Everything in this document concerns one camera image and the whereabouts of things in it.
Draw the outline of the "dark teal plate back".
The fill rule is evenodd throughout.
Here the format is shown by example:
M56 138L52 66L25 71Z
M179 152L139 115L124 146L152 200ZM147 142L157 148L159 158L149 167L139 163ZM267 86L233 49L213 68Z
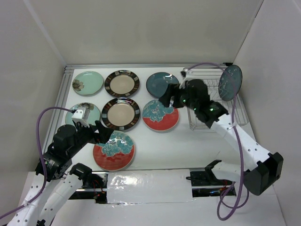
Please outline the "dark teal plate back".
M154 98L160 98L164 95L169 84L179 84L179 81L170 73L157 72L148 77L146 89Z

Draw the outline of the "black rim beige plate back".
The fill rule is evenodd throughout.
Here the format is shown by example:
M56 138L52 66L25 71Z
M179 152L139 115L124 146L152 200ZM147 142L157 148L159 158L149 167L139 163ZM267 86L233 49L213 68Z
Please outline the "black rim beige plate back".
M137 92L139 87L138 76L128 70L115 71L104 82L105 90L113 97L129 97Z

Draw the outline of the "white tape sheet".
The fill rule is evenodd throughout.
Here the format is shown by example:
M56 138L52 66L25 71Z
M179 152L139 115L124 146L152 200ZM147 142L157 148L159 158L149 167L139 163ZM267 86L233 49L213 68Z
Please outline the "white tape sheet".
M182 203L193 201L188 169L126 170L108 174L110 204Z

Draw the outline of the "dark teal plate front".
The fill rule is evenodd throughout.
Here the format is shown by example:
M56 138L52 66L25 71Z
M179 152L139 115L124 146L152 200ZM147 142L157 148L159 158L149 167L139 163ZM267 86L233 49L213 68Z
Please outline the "dark teal plate front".
M241 68L237 65L228 66L222 73L218 93L223 101L231 101L240 91L243 81Z

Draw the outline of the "mint floral plate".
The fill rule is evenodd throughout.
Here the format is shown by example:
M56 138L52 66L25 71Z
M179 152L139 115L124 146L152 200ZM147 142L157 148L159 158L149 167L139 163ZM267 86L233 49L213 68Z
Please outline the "mint floral plate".
M74 105L71 110L77 110L79 107L85 107L88 108L90 110L90 114L88 116L88 123L95 125L95 121L99 121L100 120L100 110L97 108L96 105L92 104L92 103L88 103L88 102L84 102L84 103L79 103ZM65 116L65 124L70 124L70 125L74 125L72 122L72 113L71 112L67 112L66 116Z
M73 90L82 96L93 95L98 92L103 85L103 77L95 71L85 71L78 74L72 81Z

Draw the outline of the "dark teal plate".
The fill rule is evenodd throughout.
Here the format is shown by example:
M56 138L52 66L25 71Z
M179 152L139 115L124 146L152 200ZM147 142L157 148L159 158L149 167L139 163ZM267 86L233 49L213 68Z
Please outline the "dark teal plate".
M160 98L164 95L169 84L179 84L179 81L170 73L157 72L148 77L146 89L154 98Z
M237 65L228 66L222 73L218 93L223 101L231 101L240 91L243 81L241 68Z

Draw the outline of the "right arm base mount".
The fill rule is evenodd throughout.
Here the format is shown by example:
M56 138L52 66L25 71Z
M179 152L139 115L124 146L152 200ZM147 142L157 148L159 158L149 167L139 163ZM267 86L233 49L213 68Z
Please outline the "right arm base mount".
M232 182L228 180L218 180L205 170L190 171L190 175L186 177L190 181L192 187L192 197L217 197L227 190Z

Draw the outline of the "black rim beige plate front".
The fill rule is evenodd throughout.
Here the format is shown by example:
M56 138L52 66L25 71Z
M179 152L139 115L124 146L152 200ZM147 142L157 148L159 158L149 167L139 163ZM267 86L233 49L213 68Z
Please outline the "black rim beige plate front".
M126 131L139 121L140 114L140 107L134 100L120 97L105 104L101 112L101 119L108 128Z

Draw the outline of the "mint floral plate front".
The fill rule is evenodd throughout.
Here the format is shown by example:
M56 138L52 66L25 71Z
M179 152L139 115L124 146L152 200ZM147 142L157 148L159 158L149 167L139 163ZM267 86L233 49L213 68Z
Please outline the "mint floral plate front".
M95 121L99 121L100 120L100 110L97 108L96 105L92 104L92 103L88 103L88 102L84 102L84 103L79 103L74 105L71 110L77 110L79 107L85 107L88 108L90 110L90 114L88 116L88 123L95 125ZM72 122L72 113L71 112L67 112L66 116L65 116L65 124L70 124L70 125L74 125Z

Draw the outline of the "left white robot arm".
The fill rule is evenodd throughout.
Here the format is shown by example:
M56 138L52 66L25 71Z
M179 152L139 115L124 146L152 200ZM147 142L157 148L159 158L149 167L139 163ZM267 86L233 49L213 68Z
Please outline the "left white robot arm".
M49 226L58 211L81 187L96 183L97 176L88 166L72 164L72 158L86 144L106 144L113 129L96 121L95 125L63 125L53 137L48 150L41 156L31 187L16 210L9 226Z

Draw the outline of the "red teal plate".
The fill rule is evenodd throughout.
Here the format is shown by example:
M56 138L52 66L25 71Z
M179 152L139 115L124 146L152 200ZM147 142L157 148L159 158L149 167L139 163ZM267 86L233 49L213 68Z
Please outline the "red teal plate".
M126 168L134 159L135 144L124 132L114 131L106 144L95 144L93 158L96 164L106 171Z
M172 129L179 121L179 111L169 105L164 107L158 99L149 101L143 108L142 119L147 127L155 131Z

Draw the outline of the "red teal plate front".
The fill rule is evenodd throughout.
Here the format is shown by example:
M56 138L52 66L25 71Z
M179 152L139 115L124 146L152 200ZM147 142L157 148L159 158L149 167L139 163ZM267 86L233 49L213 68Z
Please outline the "red teal plate front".
M134 159L135 144L124 132L114 131L106 144L95 144L93 158L96 164L106 171L126 168Z

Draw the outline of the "black rim beige plate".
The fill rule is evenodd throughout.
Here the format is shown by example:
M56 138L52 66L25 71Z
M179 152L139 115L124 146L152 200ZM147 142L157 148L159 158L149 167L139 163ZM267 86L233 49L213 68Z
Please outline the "black rim beige plate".
M139 87L138 76L128 70L115 71L104 82L105 90L113 97L129 97L137 92Z
M140 114L140 107L134 100L120 97L105 104L101 112L101 119L108 128L126 131L139 121Z

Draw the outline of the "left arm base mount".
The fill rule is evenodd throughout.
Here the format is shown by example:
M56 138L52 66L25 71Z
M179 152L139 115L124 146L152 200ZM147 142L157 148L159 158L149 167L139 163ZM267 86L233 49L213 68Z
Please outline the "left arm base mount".
M77 189L69 200L91 200L97 204L107 203L108 173L94 171L91 180Z

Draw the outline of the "mint floral plate back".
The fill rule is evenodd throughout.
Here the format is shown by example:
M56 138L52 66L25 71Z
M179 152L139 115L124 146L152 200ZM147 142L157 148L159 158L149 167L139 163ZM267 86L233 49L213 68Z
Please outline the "mint floral plate back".
M85 71L78 74L72 81L73 90L82 96L93 95L98 92L103 85L103 77L95 71Z

